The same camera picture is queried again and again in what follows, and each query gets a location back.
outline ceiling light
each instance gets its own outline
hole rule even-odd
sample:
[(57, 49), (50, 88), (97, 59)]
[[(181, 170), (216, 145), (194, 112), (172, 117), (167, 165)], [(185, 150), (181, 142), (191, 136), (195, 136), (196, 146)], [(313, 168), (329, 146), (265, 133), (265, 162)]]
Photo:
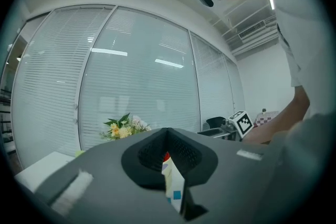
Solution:
[(160, 59), (156, 59), (155, 62), (163, 63), (164, 65), (168, 65), (168, 66), (172, 66), (172, 67), (178, 67), (178, 68), (184, 67), (184, 66), (178, 65), (176, 63), (168, 62), (168, 61), (164, 61), (164, 60), (160, 60)]
[(269, 0), (269, 3), (271, 4), (271, 8), (274, 9), (274, 2), (273, 2), (273, 0)]
[(122, 55), (122, 56), (127, 56), (127, 52), (124, 51), (118, 51), (118, 50), (106, 50), (106, 49), (96, 49), (92, 48), (92, 52), (100, 52), (102, 54), (115, 54), (115, 55)]

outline window blinds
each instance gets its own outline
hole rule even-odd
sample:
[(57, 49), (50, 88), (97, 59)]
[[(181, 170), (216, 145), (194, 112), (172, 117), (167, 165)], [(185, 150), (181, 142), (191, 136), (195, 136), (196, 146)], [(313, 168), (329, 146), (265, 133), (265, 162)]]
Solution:
[(235, 112), (245, 110), (243, 86), (241, 84), (238, 67), (225, 56), (227, 70), (229, 72)]
[(207, 119), (234, 114), (232, 92), (224, 55), (192, 33), (195, 55), (202, 130), (208, 130)]
[(151, 128), (200, 131), (188, 32), (165, 20), (118, 8), (90, 54), (79, 97), (83, 150), (103, 143), (107, 119), (137, 115)]
[(56, 10), (21, 58), (12, 104), (17, 152), (24, 168), (58, 151), (79, 150), (76, 87), (92, 40), (110, 13), (104, 8)]

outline air conditioner vent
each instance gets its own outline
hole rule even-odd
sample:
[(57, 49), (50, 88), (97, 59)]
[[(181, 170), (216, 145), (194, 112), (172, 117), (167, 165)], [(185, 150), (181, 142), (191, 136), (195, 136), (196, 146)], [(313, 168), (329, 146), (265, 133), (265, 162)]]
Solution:
[(243, 32), (239, 33), (239, 37), (243, 40), (244, 38), (246, 38), (247, 36), (250, 36), (251, 34), (253, 34), (255, 31), (266, 27), (265, 22), (262, 20), (261, 22), (258, 22), (257, 24), (247, 28), (246, 30), (244, 30)]
[(268, 25), (270, 23), (273, 23), (274, 21), (276, 21), (277, 17), (275, 15), (265, 19), (265, 24)]

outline person's hand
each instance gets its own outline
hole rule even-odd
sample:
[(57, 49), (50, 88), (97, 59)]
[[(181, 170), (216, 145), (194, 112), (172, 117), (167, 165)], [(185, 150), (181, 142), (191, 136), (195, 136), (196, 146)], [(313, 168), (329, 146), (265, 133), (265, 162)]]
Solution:
[(269, 125), (264, 124), (262, 126), (253, 128), (244, 138), (244, 143), (262, 144), (269, 142), (272, 139), (273, 131)]

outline black chair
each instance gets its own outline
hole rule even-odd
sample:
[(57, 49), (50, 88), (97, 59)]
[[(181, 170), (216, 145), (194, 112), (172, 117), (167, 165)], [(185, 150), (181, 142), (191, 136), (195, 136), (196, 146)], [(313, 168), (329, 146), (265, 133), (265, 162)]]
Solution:
[(215, 118), (211, 118), (211, 119), (206, 120), (206, 122), (209, 124), (210, 129), (219, 128), (219, 127), (221, 127), (222, 123), (225, 124), (225, 118), (215, 117)]

